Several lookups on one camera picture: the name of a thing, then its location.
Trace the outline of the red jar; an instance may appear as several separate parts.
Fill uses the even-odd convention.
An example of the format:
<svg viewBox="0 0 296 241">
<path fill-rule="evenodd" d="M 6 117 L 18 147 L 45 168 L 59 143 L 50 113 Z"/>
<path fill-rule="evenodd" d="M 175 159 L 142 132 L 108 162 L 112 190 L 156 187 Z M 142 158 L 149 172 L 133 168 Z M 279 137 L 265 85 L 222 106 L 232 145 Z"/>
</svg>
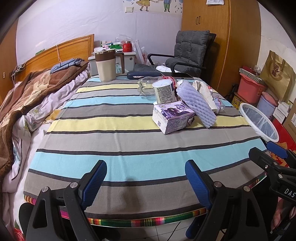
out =
<svg viewBox="0 0 296 241">
<path fill-rule="evenodd" d="M 123 41 L 122 42 L 122 51 L 124 53 L 129 53 L 129 52 L 132 52 L 133 51 L 131 41 Z"/>
</svg>

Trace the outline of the black office chair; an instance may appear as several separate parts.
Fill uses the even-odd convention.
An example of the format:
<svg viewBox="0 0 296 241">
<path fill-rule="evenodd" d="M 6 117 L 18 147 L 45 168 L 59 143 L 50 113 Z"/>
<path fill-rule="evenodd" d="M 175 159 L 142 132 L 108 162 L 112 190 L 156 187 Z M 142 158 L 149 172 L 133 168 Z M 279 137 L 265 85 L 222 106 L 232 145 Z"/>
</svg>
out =
<svg viewBox="0 0 296 241">
<path fill-rule="evenodd" d="M 147 59 L 151 65 L 154 65 L 152 57 L 166 57 L 165 66 L 172 72 L 177 70 L 192 77 L 200 77 L 206 70 L 204 62 L 215 39 L 216 34 L 208 30 L 178 31 L 173 55 L 148 54 Z"/>
</svg>

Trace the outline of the folded blue clothes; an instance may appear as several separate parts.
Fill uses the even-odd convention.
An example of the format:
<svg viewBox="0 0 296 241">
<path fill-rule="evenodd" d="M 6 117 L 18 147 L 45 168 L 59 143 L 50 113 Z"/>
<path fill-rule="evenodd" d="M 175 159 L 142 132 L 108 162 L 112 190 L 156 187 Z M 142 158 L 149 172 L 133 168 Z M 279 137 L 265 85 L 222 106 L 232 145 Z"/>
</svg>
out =
<svg viewBox="0 0 296 241">
<path fill-rule="evenodd" d="M 55 72 L 58 72 L 58 71 L 61 71 L 61 70 L 64 70 L 64 69 L 67 69 L 71 66 L 77 66 L 79 65 L 82 61 L 84 61 L 83 59 L 81 58 L 71 58 L 69 60 L 66 60 L 66 61 L 63 61 L 63 62 L 60 62 L 56 65 L 54 65 L 51 70 L 50 70 L 50 74 L 52 73 L 55 73 Z"/>
</svg>

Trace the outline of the brown blanket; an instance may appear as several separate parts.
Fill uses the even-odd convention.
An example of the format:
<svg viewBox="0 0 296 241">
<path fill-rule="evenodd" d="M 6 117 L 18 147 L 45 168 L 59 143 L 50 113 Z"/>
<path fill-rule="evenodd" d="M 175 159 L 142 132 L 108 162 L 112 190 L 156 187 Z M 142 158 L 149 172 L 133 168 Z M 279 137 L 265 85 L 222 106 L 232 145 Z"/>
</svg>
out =
<svg viewBox="0 0 296 241">
<path fill-rule="evenodd" d="M 58 91 L 74 80 L 87 68 L 82 61 L 76 66 L 50 73 L 50 70 L 31 72 L 11 95 L 7 104 L 1 106 L 1 178 L 13 164 L 12 131 L 16 121 L 39 105 L 46 96 Z"/>
</svg>

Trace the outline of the wooden wardrobe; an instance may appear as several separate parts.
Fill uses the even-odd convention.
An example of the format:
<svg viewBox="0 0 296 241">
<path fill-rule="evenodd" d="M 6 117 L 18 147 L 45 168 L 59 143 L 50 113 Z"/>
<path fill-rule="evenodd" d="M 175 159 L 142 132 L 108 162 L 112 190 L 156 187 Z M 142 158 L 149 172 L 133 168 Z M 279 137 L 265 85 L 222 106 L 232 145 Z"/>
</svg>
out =
<svg viewBox="0 0 296 241">
<path fill-rule="evenodd" d="M 224 1 L 223 5 L 184 1 L 181 29 L 216 34 L 204 62 L 204 80 L 222 96 L 240 82 L 240 67 L 257 64 L 261 39 L 257 1 Z"/>
</svg>

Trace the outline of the dark blue glasses case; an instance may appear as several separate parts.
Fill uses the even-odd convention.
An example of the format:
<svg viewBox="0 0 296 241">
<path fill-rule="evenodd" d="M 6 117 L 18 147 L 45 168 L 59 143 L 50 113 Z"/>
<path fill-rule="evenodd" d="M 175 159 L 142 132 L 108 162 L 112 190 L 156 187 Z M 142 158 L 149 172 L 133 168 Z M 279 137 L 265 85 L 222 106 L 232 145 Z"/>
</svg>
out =
<svg viewBox="0 0 296 241">
<path fill-rule="evenodd" d="M 141 79 L 145 77 L 159 77 L 162 73 L 159 71 L 129 71 L 126 74 L 128 79 Z"/>
</svg>

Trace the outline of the pink plastic bucket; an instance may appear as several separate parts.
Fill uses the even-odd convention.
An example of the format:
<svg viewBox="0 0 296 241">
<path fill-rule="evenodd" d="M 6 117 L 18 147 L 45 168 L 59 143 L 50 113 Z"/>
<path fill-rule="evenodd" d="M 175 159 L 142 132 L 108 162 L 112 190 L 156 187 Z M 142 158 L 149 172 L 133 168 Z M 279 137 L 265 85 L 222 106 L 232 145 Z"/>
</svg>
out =
<svg viewBox="0 0 296 241">
<path fill-rule="evenodd" d="M 257 83 L 242 73 L 240 73 L 240 77 L 238 95 L 250 104 L 257 104 L 261 93 L 267 89 L 267 86 Z"/>
</svg>

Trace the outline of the yellow patterned box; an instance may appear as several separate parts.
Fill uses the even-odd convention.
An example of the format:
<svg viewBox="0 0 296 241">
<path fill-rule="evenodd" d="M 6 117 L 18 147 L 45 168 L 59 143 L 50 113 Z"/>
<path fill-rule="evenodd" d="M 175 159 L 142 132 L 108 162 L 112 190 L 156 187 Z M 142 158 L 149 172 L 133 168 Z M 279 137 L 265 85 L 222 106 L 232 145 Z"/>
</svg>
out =
<svg viewBox="0 0 296 241">
<path fill-rule="evenodd" d="M 241 103 L 248 103 L 248 102 L 244 98 L 242 98 L 237 92 L 235 92 L 231 101 L 232 106 L 237 110 L 239 110 Z"/>
</svg>

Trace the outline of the grey chair cushion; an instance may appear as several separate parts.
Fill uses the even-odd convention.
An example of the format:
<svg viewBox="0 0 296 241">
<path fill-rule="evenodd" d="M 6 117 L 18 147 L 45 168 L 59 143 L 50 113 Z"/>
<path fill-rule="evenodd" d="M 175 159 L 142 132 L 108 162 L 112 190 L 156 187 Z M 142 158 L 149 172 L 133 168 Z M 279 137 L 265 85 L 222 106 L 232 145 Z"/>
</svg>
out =
<svg viewBox="0 0 296 241">
<path fill-rule="evenodd" d="M 209 34 L 209 30 L 178 31 L 174 57 L 167 59 L 165 66 L 171 68 L 172 64 L 175 62 L 202 66 Z"/>
</svg>

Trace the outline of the clear crumpled plastic bottle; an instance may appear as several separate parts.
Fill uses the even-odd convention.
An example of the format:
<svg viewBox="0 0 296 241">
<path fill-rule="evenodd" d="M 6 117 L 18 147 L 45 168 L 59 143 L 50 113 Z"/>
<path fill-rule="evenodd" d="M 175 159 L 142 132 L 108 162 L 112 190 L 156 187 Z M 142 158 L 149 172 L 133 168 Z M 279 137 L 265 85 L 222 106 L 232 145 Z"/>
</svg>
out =
<svg viewBox="0 0 296 241">
<path fill-rule="evenodd" d="M 137 83 L 138 83 L 138 92 L 140 96 L 145 96 L 145 97 L 150 97 L 152 95 L 155 95 L 154 93 L 154 88 L 152 86 L 153 83 L 161 80 L 162 77 L 158 76 L 158 77 L 144 77 L 144 78 L 140 78 Z"/>
</svg>

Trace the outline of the white wall switch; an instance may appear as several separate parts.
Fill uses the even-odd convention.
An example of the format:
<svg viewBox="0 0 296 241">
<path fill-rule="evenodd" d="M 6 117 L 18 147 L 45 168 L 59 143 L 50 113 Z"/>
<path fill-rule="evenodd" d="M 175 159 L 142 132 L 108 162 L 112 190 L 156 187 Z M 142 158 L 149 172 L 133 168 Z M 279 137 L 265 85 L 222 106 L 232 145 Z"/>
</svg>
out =
<svg viewBox="0 0 296 241">
<path fill-rule="evenodd" d="M 133 7 L 125 7 L 125 13 L 133 13 Z"/>
</svg>

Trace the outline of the golden paper gift bag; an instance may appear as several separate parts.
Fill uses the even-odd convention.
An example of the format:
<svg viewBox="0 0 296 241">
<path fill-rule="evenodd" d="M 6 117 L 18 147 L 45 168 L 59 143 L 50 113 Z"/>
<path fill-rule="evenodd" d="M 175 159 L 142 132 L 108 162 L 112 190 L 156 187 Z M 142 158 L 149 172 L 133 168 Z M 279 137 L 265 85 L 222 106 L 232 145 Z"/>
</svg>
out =
<svg viewBox="0 0 296 241">
<path fill-rule="evenodd" d="M 280 101 L 288 101 L 295 85 L 293 68 L 274 51 L 269 51 L 259 77 Z"/>
</svg>

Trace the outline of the striped tablecloth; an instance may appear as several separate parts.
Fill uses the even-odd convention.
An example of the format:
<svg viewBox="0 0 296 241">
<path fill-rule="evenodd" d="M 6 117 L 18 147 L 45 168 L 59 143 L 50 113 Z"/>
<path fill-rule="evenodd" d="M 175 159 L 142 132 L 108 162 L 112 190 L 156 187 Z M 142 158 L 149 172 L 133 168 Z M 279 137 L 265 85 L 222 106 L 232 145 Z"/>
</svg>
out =
<svg viewBox="0 0 296 241">
<path fill-rule="evenodd" d="M 264 171 L 248 152 L 266 147 L 228 101 L 215 124 L 196 118 L 183 130 L 164 135 L 152 120 L 154 95 L 119 77 L 87 80 L 62 107 L 31 161 L 24 199 L 34 203 L 43 187 L 65 188 L 99 160 L 107 175 L 86 215 L 94 225 L 155 226 L 205 213 L 185 176 L 185 163 L 227 187 L 254 186 Z"/>
</svg>

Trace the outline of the beige brown lidded pitcher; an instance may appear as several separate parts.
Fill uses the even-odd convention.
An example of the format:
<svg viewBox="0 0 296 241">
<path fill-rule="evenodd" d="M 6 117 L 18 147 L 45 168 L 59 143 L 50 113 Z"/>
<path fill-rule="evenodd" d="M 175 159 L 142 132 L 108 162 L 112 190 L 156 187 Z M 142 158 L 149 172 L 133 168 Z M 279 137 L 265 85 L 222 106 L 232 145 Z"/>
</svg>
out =
<svg viewBox="0 0 296 241">
<path fill-rule="evenodd" d="M 119 57 L 121 62 L 120 74 L 125 73 L 125 55 L 123 53 L 117 53 L 115 49 L 110 49 L 95 52 L 94 55 L 101 82 L 110 82 L 116 79 L 116 57 Z"/>
</svg>

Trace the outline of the lilac lidded bucket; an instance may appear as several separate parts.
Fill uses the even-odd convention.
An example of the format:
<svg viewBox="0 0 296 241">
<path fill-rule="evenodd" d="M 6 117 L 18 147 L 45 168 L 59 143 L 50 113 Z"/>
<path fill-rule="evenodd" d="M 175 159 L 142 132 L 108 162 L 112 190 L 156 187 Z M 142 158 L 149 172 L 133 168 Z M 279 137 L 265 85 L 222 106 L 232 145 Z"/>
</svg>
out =
<svg viewBox="0 0 296 241">
<path fill-rule="evenodd" d="M 263 91 L 256 108 L 265 114 L 267 118 L 271 119 L 277 106 L 278 103 L 273 96 Z"/>
</svg>

